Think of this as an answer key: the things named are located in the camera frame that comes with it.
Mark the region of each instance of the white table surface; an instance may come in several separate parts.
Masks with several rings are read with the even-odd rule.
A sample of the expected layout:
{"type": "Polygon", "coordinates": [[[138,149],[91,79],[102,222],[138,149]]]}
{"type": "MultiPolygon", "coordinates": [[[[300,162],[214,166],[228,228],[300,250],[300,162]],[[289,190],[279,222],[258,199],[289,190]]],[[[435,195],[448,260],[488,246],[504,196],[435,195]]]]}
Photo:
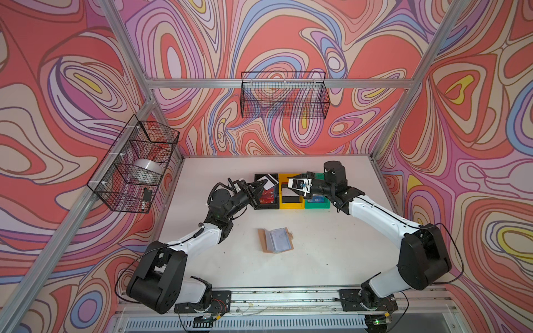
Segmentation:
{"type": "MultiPolygon", "coordinates": [[[[329,160],[343,164],[348,185],[390,209],[366,156],[187,158],[159,241],[169,242],[197,229],[217,182],[225,184],[228,177],[250,182],[256,173],[320,172],[329,160]]],[[[385,236],[336,208],[248,207],[222,243],[188,260],[185,275],[198,276],[216,288],[352,285],[396,265],[398,254],[385,236]],[[294,236],[294,249],[263,253],[257,229],[285,227],[294,236]]]]}

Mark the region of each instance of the black wire basket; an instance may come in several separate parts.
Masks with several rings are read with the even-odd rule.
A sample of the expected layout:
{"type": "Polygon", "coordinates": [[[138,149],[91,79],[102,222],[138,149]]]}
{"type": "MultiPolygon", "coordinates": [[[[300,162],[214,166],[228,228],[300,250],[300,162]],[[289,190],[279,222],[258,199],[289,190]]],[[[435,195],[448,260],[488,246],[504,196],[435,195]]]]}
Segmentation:
{"type": "Polygon", "coordinates": [[[241,73],[243,118],[326,119],[330,105],[323,71],[241,73]]]}
{"type": "Polygon", "coordinates": [[[136,117],[135,120],[131,135],[102,179],[87,184],[115,212],[150,212],[180,136],[178,131],[156,121],[139,121],[136,117]],[[139,161],[143,160],[151,161],[152,169],[160,172],[140,166],[139,161]]]}

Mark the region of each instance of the psychedelic patterned wall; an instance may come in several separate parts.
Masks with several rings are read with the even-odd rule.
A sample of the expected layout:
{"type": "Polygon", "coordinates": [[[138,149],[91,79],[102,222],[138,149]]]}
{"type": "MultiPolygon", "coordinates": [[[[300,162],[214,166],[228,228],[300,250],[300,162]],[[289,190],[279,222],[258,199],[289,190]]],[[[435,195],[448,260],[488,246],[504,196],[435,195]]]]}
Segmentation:
{"type": "Polygon", "coordinates": [[[531,1],[473,0],[379,159],[406,217],[450,229],[474,332],[533,331],[532,54],[531,1]]]}
{"type": "Polygon", "coordinates": [[[240,89],[197,89],[181,101],[172,89],[158,98],[182,133],[184,155],[366,154],[374,147],[403,90],[343,89],[326,119],[243,119],[240,89]]]}
{"type": "MultiPolygon", "coordinates": [[[[0,2],[0,306],[143,104],[97,2],[60,4],[0,2]]],[[[103,329],[111,284],[144,251],[171,171],[150,214],[95,204],[18,332],[103,329]]]]}
{"type": "MultiPolygon", "coordinates": [[[[410,78],[446,9],[434,1],[130,0],[120,14],[148,77],[321,69],[410,78]]],[[[331,89],[326,120],[242,119],[240,90],[155,91],[185,155],[370,153],[400,91],[331,89]]]]}

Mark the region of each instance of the metal grille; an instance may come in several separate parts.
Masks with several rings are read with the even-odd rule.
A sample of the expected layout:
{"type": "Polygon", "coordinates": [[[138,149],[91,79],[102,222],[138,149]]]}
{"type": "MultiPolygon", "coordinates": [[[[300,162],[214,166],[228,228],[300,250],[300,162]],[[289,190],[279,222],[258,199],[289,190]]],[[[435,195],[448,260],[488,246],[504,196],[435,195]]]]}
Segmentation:
{"type": "Polygon", "coordinates": [[[156,121],[137,121],[109,170],[95,188],[89,187],[113,211],[148,213],[179,134],[156,121]],[[155,162],[163,173],[135,165],[139,159],[155,162]]]}
{"type": "MultiPolygon", "coordinates": [[[[215,321],[212,328],[193,328],[192,317],[182,316],[181,319],[185,328],[192,331],[367,328],[365,316],[360,314],[224,316],[215,321]]],[[[180,320],[175,317],[129,318],[125,327],[125,331],[131,333],[176,331],[176,329],[181,329],[181,324],[180,320]]]]}
{"type": "Polygon", "coordinates": [[[330,100],[324,72],[242,72],[243,118],[325,119],[330,100]]]}

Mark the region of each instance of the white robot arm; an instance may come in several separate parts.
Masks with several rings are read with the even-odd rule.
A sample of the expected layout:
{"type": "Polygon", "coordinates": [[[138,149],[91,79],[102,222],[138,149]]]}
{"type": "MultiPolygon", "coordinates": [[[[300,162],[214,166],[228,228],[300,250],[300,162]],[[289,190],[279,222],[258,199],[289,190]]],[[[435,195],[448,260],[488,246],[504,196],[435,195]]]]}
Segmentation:
{"type": "Polygon", "coordinates": [[[400,249],[398,265],[361,285],[364,307],[376,308],[391,294],[409,288],[423,290],[451,270],[444,239],[436,226],[409,221],[348,186],[345,169],[338,161],[326,162],[324,173],[324,180],[310,172],[290,178],[288,187],[306,199],[313,194],[327,197],[338,210],[368,223],[400,249]]]}
{"type": "Polygon", "coordinates": [[[148,245],[126,295],[160,314],[166,313],[175,303],[190,303],[198,310],[207,309],[213,299],[211,285],[200,278],[183,277],[187,259],[226,239],[233,227],[234,215],[248,204],[259,205],[265,183],[266,180],[233,183],[228,178],[228,186],[215,185],[207,198],[207,217],[198,225],[199,229],[169,243],[155,241],[148,245]],[[163,271],[156,270],[163,266],[163,271]]]}
{"type": "MultiPolygon", "coordinates": [[[[361,284],[359,300],[363,307],[374,310],[393,293],[409,288],[422,290],[450,271],[448,252],[436,226],[406,220],[348,186],[345,169],[338,161],[326,162],[324,173],[324,180],[310,172],[290,178],[288,187],[306,199],[313,194],[327,197],[338,210],[370,224],[400,249],[397,266],[361,284]]],[[[200,278],[184,278],[187,259],[226,239],[233,216],[248,204],[254,208],[259,205],[266,182],[237,181],[237,190],[228,180],[228,186],[218,183],[212,189],[207,217],[197,231],[167,244],[153,242],[148,246],[128,284],[128,296],[160,314],[176,303],[188,303],[198,310],[209,307],[213,299],[211,285],[200,278]],[[163,272],[155,269],[163,266],[163,272]]]]}

